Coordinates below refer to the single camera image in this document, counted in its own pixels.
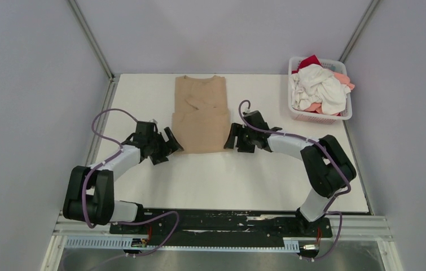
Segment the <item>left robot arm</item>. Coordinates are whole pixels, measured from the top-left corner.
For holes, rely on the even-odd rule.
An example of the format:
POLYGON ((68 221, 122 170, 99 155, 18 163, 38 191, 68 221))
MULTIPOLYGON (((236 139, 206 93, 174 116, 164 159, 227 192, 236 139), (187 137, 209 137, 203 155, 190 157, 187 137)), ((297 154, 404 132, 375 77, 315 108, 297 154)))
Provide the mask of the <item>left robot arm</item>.
POLYGON ((160 132, 155 122, 138 122, 135 132, 120 143, 112 156, 72 169, 63 216, 88 226, 124 222, 131 233, 141 233, 146 227, 146 218, 139 214, 143 206, 115 200, 115 181, 146 159, 157 165, 167 162, 169 155, 177 151, 183 151, 183 147, 169 127, 160 132))

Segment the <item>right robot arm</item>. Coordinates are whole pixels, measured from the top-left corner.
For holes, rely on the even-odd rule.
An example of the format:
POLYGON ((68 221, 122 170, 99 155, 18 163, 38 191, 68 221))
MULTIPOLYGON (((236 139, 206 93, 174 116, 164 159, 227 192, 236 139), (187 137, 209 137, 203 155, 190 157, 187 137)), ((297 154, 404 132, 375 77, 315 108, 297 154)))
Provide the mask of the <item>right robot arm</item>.
POLYGON ((312 139, 270 128, 259 111, 244 113, 242 119, 243 124, 231 124, 225 149, 253 153, 259 148, 303 162, 311 190, 298 208, 295 222, 300 234, 311 235, 332 202, 351 190, 350 183, 357 176, 353 163, 332 135, 312 139))

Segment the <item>beige t-shirt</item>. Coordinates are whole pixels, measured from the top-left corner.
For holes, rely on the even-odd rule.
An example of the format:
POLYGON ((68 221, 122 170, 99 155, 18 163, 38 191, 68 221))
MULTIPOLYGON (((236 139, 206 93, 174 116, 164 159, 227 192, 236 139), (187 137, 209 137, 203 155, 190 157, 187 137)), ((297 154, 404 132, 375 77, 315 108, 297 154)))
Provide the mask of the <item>beige t-shirt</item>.
POLYGON ((184 154, 224 152, 230 126, 224 77, 175 78, 172 130, 184 154))

